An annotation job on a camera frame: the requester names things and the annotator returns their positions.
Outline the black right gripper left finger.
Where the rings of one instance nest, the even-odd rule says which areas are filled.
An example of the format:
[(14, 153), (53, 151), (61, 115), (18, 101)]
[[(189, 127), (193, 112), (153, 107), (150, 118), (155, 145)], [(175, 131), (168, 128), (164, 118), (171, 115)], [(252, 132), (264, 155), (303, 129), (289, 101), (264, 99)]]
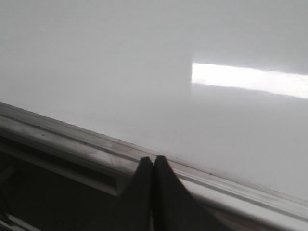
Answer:
[(152, 173), (150, 158), (141, 158), (131, 181), (106, 215), (107, 231), (150, 229)]

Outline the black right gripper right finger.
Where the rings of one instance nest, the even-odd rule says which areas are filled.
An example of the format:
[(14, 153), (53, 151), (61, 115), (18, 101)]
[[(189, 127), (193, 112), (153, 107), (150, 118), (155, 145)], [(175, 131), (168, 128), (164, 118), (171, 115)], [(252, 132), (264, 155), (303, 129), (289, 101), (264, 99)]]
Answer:
[(198, 204), (162, 155), (154, 162), (153, 222), (156, 231), (230, 230)]

